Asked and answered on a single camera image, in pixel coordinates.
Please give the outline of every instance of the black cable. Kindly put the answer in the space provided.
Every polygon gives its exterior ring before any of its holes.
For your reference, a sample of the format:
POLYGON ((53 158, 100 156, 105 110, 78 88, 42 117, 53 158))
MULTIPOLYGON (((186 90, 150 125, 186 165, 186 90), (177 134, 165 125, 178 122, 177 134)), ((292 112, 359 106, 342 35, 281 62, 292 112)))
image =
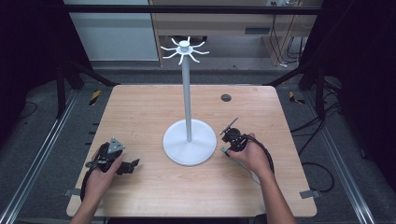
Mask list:
POLYGON ((306 143, 303 145, 303 147, 300 149, 300 151, 298 152, 298 155, 300 156, 304 149, 306 148, 306 146, 308 146, 308 144, 311 142, 311 140, 315 137, 315 135, 317 135, 317 133, 321 130, 321 128, 323 127, 324 124, 324 120, 319 124, 319 126, 317 127, 317 129, 315 130, 315 132, 311 135, 311 137, 309 137, 308 141, 306 141, 306 143))
POLYGON ((290 41, 289 41, 289 44, 288 44, 288 49, 286 50, 286 52, 287 52, 289 58, 297 59, 297 57, 294 57, 292 54, 298 54, 298 53, 296 53, 296 52, 290 52, 291 45, 293 44, 293 41, 294 41, 294 36, 292 36, 292 37, 290 38, 290 41))
POLYGON ((340 91, 341 89, 338 88, 337 86, 333 85, 330 81, 324 80, 324 85, 329 87, 332 91, 340 91))
POLYGON ((332 172, 330 172, 329 169, 327 169, 327 168, 326 168, 325 166, 323 166, 323 165, 320 165, 320 164, 315 163, 315 162, 310 162, 310 161, 303 162, 303 163, 302 163, 302 166, 304 166, 304 165, 313 165, 313 166, 317 166, 317 167, 323 169, 324 171, 326 171, 326 172, 329 174, 330 178, 332 179, 332 183, 331 183, 331 185, 330 185, 327 189, 314 189, 314 188, 312 188, 312 187, 309 187, 309 188, 311 188, 311 189, 313 189, 313 190, 318 190, 318 191, 321 192, 321 193, 329 192, 330 190, 332 190, 332 189, 334 188, 334 184, 335 184, 334 176, 332 175, 332 172))
POLYGON ((26 102, 26 104, 34 105, 34 106, 35 106, 35 109, 34 109, 32 112, 30 112, 28 115, 25 115, 25 116, 20 117, 20 118, 18 118, 18 119, 26 119, 27 117, 33 115, 33 114, 37 111, 37 104, 35 104, 35 103, 33 103, 33 102, 26 102))
POLYGON ((326 95, 324 95, 323 99, 326 100, 327 97, 329 97, 330 95, 335 95, 335 94, 337 94, 337 92, 331 91, 331 92, 327 93, 326 95))
POLYGON ((253 141, 253 142, 256 143, 257 145, 259 145, 259 147, 262 148, 262 150, 264 151, 265 155, 267 156, 268 163, 270 164, 270 168, 271 168, 272 172, 275 173, 274 162, 273 162, 273 160, 272 160, 271 154, 270 154, 270 152, 268 151, 268 149, 267 149, 261 142, 259 142, 256 138, 254 138, 254 137, 252 137, 252 136, 250 136, 250 135, 247 135, 247 134, 244 134, 244 135, 242 135, 242 136, 245 137, 245 138, 248 139, 248 140, 253 141))
POLYGON ((79 194, 79 198, 81 199, 81 201, 84 201, 85 189, 87 188, 88 179, 90 178, 92 171, 93 171, 93 168, 90 168, 87 171, 87 173, 85 173, 84 179, 82 180, 81 193, 79 194))
POLYGON ((304 38, 301 37, 301 39, 300 39, 300 52, 298 54, 298 61, 300 61, 301 58, 303 57, 303 42, 304 42, 304 38))
POLYGON ((274 167, 274 162, 273 162, 273 160, 272 160, 272 157, 271 157, 271 154, 270 154, 270 152, 268 151, 268 149, 261 143, 261 142, 259 142, 256 138, 254 138, 254 137, 252 137, 252 136, 250 136, 250 135, 248 135, 248 134, 231 134, 231 133, 226 133, 228 136, 230 136, 230 137, 234 137, 234 138, 245 138, 245 139, 247 139, 247 140, 251 140, 252 142, 254 142, 254 143, 256 143, 259 147, 261 147, 262 148, 262 150, 264 151, 264 153, 265 153, 265 155, 267 156, 267 159, 268 159, 268 163, 269 163, 269 165, 270 165, 270 168, 271 168, 271 171, 273 172, 273 173, 275 173, 275 167, 274 167))
POLYGON ((276 55, 277 61, 278 61, 279 63, 282 63, 282 62, 279 60, 279 56, 280 56, 280 58, 284 61, 284 63, 295 63, 295 62, 297 62, 297 61, 288 61, 288 60, 285 60, 285 59, 282 57, 282 53, 281 53, 281 50, 280 50, 280 47, 279 47, 279 42, 278 42, 278 40, 277 40, 277 35, 276 35, 276 30, 275 30, 275 22, 276 22, 276 15, 273 15, 273 24, 272 24, 272 28, 271 28, 271 34, 270 34, 270 44, 271 44, 271 47, 272 47, 272 49, 273 49, 273 51, 274 51, 274 53, 275 53, 275 55, 276 55), (273 34, 275 35, 275 40, 276 40, 276 43, 277 43, 277 48, 278 48, 278 50, 279 50, 279 55, 277 55, 276 50, 275 50, 274 45, 273 45, 273 42, 272 42, 272 36, 273 36, 273 34))
POLYGON ((306 124, 304 124, 304 125, 302 125, 302 126, 300 126, 300 127, 298 127, 298 128, 295 128, 295 129, 293 129, 293 130, 290 130, 290 132, 291 132, 291 133, 298 132, 298 131, 300 131, 300 130, 302 130, 302 129, 304 129, 304 128, 307 128, 307 127, 313 125, 314 123, 316 123, 316 122, 318 122, 318 121, 319 121, 319 117, 316 117, 316 118, 314 118, 314 119, 309 120, 306 124))
MULTIPOLYGON (((327 113, 328 111, 330 111, 331 109, 333 109, 336 105, 339 105, 339 103, 335 103, 335 104, 329 106, 329 108, 325 109, 325 113, 327 113)), ((291 133, 298 132, 298 131, 300 131, 300 130, 302 130, 302 129, 304 129, 304 128, 307 128, 307 127, 309 127, 309 126, 314 125, 314 124, 315 124, 316 122, 318 122, 318 121, 320 121, 320 119, 319 119, 319 117, 316 117, 316 118, 314 118, 314 119, 309 120, 306 124, 304 124, 304 125, 302 125, 302 126, 300 126, 300 127, 298 127, 298 128, 295 128, 295 129, 290 130, 290 132, 291 132, 291 133)))
MULTIPOLYGON (((334 115, 336 112, 339 112, 339 110, 333 111, 329 116, 326 116, 325 118, 331 117, 331 116, 334 115)), ((293 137, 302 137, 302 136, 310 136, 310 135, 312 135, 312 134, 313 134, 313 133, 303 133, 303 134, 293 134, 292 136, 293 136, 293 137)))
POLYGON ((302 39, 303 39, 303 49, 305 49, 305 45, 306 45, 305 37, 302 37, 302 39))

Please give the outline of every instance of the cable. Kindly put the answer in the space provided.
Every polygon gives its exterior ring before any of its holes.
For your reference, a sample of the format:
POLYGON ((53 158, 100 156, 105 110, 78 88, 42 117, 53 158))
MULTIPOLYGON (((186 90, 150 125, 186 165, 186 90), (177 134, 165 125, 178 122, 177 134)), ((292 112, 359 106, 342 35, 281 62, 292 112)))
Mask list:
MULTIPOLYGON (((336 105, 339 105, 339 104, 340 104, 340 103, 334 103, 333 105, 329 106, 329 108, 325 109, 325 113, 327 113, 328 111, 330 111, 330 110, 333 109, 336 105)), ((306 124, 304 124, 304 125, 302 125, 302 126, 300 126, 300 127, 298 127, 298 128, 295 128, 295 129, 290 130, 290 132, 291 132, 291 133, 298 132, 298 131, 300 131, 300 130, 302 130, 302 129, 304 129, 304 128, 307 128, 307 127, 309 127, 309 126, 314 125, 314 124, 315 124, 316 122, 318 122, 318 121, 320 121, 320 118, 319 118, 319 117, 316 117, 316 118, 314 118, 314 119, 309 120, 306 124)))
POLYGON ((87 173, 85 173, 84 179, 82 180, 81 193, 79 194, 79 198, 81 199, 81 201, 84 201, 85 189, 87 188, 88 179, 90 178, 92 171, 93 171, 93 168, 90 168, 87 171, 87 173))
POLYGON ((324 95, 324 96, 323 96, 323 99, 326 100, 326 98, 327 98, 328 96, 330 96, 330 95, 335 95, 335 94, 337 94, 337 92, 331 91, 331 92, 327 93, 326 95, 324 95))
POLYGON ((325 86, 329 87, 330 89, 332 89, 332 91, 340 91, 341 89, 339 87, 337 87, 336 85, 332 84, 330 81, 328 80, 324 80, 324 84, 325 86))
POLYGON ((271 34, 270 34, 270 44, 271 44, 271 47, 272 47, 274 53, 276 54, 277 61, 278 61, 279 63, 281 63, 281 61, 279 60, 279 56, 280 56, 280 58, 284 61, 284 63, 295 63, 295 62, 297 62, 296 60, 295 60, 295 61, 288 61, 288 60, 285 60, 285 59, 282 57, 282 53, 281 53, 281 50, 280 50, 280 47, 279 47, 279 41, 277 40, 276 29, 275 29, 275 22, 276 22, 276 15, 273 16, 273 24, 272 24, 271 34), (275 50, 274 45, 273 45, 273 42, 272 42, 272 36, 273 36, 273 34, 275 35, 275 40, 276 40, 277 48, 278 48, 278 50, 279 50, 279 56, 277 55, 276 50, 275 50))
POLYGON ((304 43, 304 38, 301 37, 300 38, 300 51, 299 51, 299 54, 298 54, 298 61, 300 61, 301 58, 303 57, 303 43, 304 43))
POLYGON ((299 54, 299 53, 297 53, 297 52, 290 52, 291 45, 293 44, 293 41, 294 41, 294 36, 292 36, 292 37, 290 38, 290 41, 289 41, 289 44, 288 44, 288 49, 286 50, 286 53, 288 54, 288 57, 289 57, 289 58, 297 59, 297 57, 294 57, 292 54, 299 54))
POLYGON ((242 135, 242 137, 245 137, 246 139, 253 141, 257 145, 259 145, 259 147, 262 148, 262 150, 264 151, 265 155, 267 156, 267 159, 268 159, 268 162, 270 164, 270 168, 271 168, 272 172, 275 173, 274 163, 273 163, 271 154, 268 151, 268 149, 261 142, 259 142, 256 138, 254 138, 254 137, 252 137, 250 135, 245 134, 245 135, 242 135))
POLYGON ((35 103, 33 103, 33 102, 26 102, 26 104, 34 105, 34 106, 35 106, 35 109, 33 109, 33 111, 30 112, 29 114, 27 114, 27 115, 25 115, 25 116, 22 116, 22 117, 20 117, 20 118, 18 118, 18 119, 26 119, 27 117, 33 115, 33 114, 37 111, 37 104, 35 104, 35 103))
POLYGON ((317 133, 321 130, 321 128, 323 128, 323 124, 324 124, 324 120, 319 124, 319 126, 317 127, 317 129, 315 130, 315 132, 311 135, 311 137, 309 137, 308 141, 306 141, 306 143, 303 145, 303 147, 300 149, 300 151, 298 152, 298 155, 300 156, 304 149, 306 148, 306 146, 308 146, 308 144, 311 142, 311 140, 315 137, 315 135, 317 135, 317 133))
POLYGON ((303 162, 303 163, 301 163, 301 165, 302 166, 306 166, 306 165, 317 166, 317 167, 323 169, 324 171, 326 171, 326 173, 328 173, 330 178, 332 179, 332 183, 327 189, 315 189, 315 190, 318 190, 321 193, 326 193, 326 192, 329 192, 330 190, 332 190, 334 188, 334 184, 335 184, 334 175, 332 175, 332 172, 330 172, 330 170, 327 169, 325 166, 320 165, 320 164, 315 163, 315 162, 310 162, 310 161, 303 162))
MULTIPOLYGON (((336 112, 339 112, 339 110, 333 111, 329 116, 326 116, 325 118, 331 117, 331 116, 334 115, 336 112)), ((310 136, 310 135, 312 135, 312 134, 313 134, 313 133, 294 134, 293 137, 310 136)))
POLYGON ((314 27, 314 24, 312 24, 311 26, 304 26, 303 25, 303 23, 300 21, 300 18, 299 18, 299 16, 297 15, 297 17, 296 17, 296 20, 297 20, 297 23, 299 24, 299 25, 301 25, 303 28, 305 28, 305 29, 312 29, 312 27, 314 27))

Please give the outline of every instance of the wooden table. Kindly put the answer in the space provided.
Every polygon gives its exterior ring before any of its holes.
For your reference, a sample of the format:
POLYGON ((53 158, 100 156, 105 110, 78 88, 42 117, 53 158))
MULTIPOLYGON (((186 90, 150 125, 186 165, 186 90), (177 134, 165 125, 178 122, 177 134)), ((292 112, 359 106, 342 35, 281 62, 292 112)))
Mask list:
MULTIPOLYGON (((255 217, 265 213, 259 184, 250 172, 226 157, 218 145, 206 162, 185 167, 163 151, 163 135, 184 119, 180 85, 120 85, 114 88, 86 161, 111 137, 126 148, 125 161, 140 159, 131 175, 116 176, 96 212, 98 217, 255 217)), ((191 86, 191 115, 220 133, 235 117, 233 127, 255 133, 269 149, 277 182, 297 217, 312 217, 317 208, 309 190, 276 90, 264 86, 191 86), (230 94, 223 102, 220 96, 230 94)), ((83 167, 76 188, 81 188, 83 167)), ((72 196, 67 214, 80 205, 72 196)))

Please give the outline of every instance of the white pole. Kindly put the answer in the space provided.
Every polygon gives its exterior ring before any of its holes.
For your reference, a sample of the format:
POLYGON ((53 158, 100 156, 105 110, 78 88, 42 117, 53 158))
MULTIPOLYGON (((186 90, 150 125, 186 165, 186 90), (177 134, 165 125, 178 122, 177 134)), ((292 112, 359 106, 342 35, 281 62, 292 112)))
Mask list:
POLYGON ((187 142, 191 142, 191 96, 190 96, 190 63, 189 57, 184 57, 181 64, 184 91, 184 113, 186 115, 187 142))

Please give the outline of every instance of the metal bracket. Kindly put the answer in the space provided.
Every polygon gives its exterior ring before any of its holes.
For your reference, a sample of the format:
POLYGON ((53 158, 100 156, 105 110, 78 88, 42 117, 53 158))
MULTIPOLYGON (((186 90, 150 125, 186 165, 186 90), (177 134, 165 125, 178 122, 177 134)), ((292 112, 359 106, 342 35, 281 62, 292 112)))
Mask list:
POLYGON ((306 190, 306 191, 301 191, 300 192, 301 198, 306 199, 306 198, 318 198, 321 196, 320 191, 316 190, 306 190))
POLYGON ((113 153, 113 152, 120 151, 123 149, 125 149, 125 145, 123 145, 121 142, 119 142, 115 137, 112 137, 107 153, 113 153))
POLYGON ((223 133, 227 132, 228 129, 231 128, 231 126, 233 126, 233 124, 238 120, 238 117, 236 117, 227 127, 225 127, 225 129, 223 129, 223 131, 219 134, 222 135, 223 133))
POLYGON ((71 197, 72 195, 77 195, 81 193, 81 189, 65 189, 64 190, 64 196, 66 197, 71 197))

